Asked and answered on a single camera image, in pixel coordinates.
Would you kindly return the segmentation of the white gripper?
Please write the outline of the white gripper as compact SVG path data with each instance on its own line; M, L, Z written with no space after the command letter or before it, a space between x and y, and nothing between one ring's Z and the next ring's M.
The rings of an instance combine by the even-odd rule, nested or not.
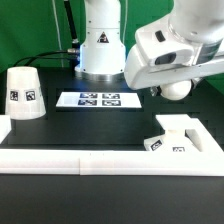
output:
M217 56L224 41L224 19L217 16L169 13L143 27L153 30L167 28L179 41L189 44L194 50L188 63L149 66L135 43L127 56L125 80L133 89L151 87L153 97L160 95L159 88L154 86L202 77L199 65L208 65Z

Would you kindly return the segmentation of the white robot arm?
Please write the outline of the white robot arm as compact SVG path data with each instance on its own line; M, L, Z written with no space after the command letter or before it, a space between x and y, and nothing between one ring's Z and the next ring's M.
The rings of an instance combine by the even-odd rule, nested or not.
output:
M224 73L224 0L173 2L170 13L136 31L127 50L119 0L84 0L86 38L75 74L90 80L123 74L131 89L149 87L179 100L200 79Z

